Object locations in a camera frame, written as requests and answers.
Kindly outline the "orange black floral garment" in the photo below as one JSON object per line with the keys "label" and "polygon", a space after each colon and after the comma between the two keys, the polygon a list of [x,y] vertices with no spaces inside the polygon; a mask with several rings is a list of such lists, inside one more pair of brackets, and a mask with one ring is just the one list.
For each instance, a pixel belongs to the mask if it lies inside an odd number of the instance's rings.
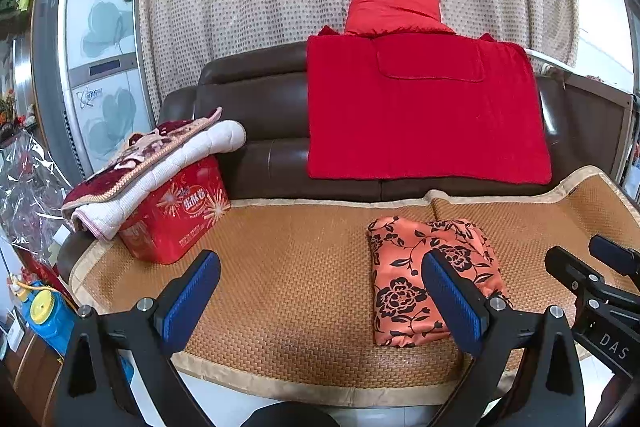
{"label": "orange black floral garment", "polygon": [[368,226],[372,259],[373,332],[378,347],[414,348],[450,336],[421,275],[433,251],[488,297],[506,295],[494,247],[469,220],[416,222],[384,217]]}

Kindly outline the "blue yellow toy container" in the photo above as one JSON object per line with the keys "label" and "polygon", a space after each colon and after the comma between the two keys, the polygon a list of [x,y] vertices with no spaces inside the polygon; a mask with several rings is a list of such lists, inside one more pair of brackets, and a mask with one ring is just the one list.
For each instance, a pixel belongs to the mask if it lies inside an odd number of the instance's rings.
{"label": "blue yellow toy container", "polygon": [[74,310],[55,288],[27,284],[16,275],[11,275],[10,281],[27,324],[58,355],[65,357],[76,322]]}

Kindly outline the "white quilted folded blanket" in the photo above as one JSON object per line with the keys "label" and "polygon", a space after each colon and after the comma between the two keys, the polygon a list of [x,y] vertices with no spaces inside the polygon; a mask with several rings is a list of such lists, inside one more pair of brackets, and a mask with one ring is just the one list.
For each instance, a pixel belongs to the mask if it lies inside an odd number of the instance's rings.
{"label": "white quilted folded blanket", "polygon": [[101,241],[114,239],[120,227],[134,210],[157,187],[170,180],[183,168],[212,154],[239,150],[246,141],[246,131],[235,120],[217,121],[213,127],[195,135],[178,150],[162,159],[139,179],[132,182],[111,202],[88,204],[75,209],[66,219],[75,231],[86,230]]}

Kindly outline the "red egg roll tin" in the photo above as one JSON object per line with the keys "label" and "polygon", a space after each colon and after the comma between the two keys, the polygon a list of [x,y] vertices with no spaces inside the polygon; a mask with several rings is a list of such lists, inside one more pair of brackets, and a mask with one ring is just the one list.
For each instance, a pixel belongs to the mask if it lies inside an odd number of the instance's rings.
{"label": "red egg roll tin", "polygon": [[132,257],[172,265],[230,207],[218,161],[209,155],[146,196],[120,227],[118,236]]}

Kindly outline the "clear plastic wrapped package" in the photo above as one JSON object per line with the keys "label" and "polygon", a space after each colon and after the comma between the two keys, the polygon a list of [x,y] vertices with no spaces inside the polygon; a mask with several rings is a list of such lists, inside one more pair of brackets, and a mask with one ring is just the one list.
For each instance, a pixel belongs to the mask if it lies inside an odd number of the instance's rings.
{"label": "clear plastic wrapped package", "polygon": [[72,187],[51,155],[22,130],[1,147],[1,234],[48,267],[70,226],[61,207]]}

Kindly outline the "woven bamboo seat mat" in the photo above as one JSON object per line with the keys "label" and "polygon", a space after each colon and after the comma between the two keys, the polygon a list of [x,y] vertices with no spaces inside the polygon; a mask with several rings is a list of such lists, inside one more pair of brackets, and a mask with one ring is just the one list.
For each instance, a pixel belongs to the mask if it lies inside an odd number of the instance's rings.
{"label": "woven bamboo seat mat", "polygon": [[379,217],[466,219],[496,248],[516,309],[574,296],[544,269],[549,248],[590,260],[601,234],[639,244],[639,210],[599,168],[582,167],[535,196],[462,197],[433,190],[398,202],[245,199],[196,242],[221,261],[221,279],[180,371],[270,399],[337,407],[443,403],[469,364],[450,339],[415,348],[373,339],[367,228]]}

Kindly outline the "red knit blanket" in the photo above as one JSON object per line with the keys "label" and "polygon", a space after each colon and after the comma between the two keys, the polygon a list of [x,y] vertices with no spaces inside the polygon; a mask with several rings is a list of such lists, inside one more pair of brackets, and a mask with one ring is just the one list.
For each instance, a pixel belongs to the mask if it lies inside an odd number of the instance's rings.
{"label": "red knit blanket", "polygon": [[537,83],[518,44],[318,35],[306,51],[314,179],[550,182]]}

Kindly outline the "maroon floral folded blanket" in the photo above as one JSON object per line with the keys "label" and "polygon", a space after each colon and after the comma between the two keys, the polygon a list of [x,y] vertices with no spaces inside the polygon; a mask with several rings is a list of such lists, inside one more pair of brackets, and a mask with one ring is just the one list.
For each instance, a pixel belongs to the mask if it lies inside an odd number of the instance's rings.
{"label": "maroon floral folded blanket", "polygon": [[70,219],[80,206],[111,202],[162,159],[213,127],[221,116],[222,108],[217,107],[208,117],[168,121],[148,133],[134,133],[102,170],[70,191],[61,207],[62,215]]}

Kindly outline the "artificial flower arrangement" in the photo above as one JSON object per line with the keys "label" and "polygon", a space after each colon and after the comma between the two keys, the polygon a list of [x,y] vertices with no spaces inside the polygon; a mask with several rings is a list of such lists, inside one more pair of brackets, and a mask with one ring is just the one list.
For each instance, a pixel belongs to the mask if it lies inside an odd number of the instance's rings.
{"label": "artificial flower arrangement", "polygon": [[18,116],[15,109],[14,91],[0,96],[0,142],[6,142],[23,129],[25,118]]}

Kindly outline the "white floral standing air conditioner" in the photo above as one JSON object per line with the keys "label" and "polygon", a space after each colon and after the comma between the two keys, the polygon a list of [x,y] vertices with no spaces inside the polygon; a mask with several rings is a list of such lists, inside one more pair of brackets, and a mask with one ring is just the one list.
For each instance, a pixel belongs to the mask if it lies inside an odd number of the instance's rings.
{"label": "white floral standing air conditioner", "polygon": [[155,126],[138,0],[37,0],[34,80],[42,133],[72,185]]}

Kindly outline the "dark brown leather sofa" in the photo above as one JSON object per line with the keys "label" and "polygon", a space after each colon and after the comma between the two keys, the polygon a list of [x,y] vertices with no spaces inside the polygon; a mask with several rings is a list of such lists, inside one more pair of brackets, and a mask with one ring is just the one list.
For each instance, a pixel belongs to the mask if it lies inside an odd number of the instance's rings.
{"label": "dark brown leather sofa", "polygon": [[[558,184],[579,167],[593,165],[622,182],[639,138],[638,96],[590,78],[552,70],[537,79]],[[307,174],[308,115],[306,44],[282,44],[217,58],[194,87],[169,93],[160,121],[205,116],[222,107],[224,117],[245,128],[246,143],[218,159],[232,199],[306,198],[390,202],[428,191],[452,196],[530,196],[544,185],[514,185],[463,178],[395,181],[315,180]]]}

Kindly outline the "red satin pillow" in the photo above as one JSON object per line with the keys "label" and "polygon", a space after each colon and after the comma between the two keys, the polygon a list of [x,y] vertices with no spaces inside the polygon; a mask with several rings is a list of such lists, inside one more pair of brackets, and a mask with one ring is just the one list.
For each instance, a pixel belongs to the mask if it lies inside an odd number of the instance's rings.
{"label": "red satin pillow", "polygon": [[352,0],[345,32],[379,37],[398,32],[453,34],[454,30],[442,22],[440,0]]}

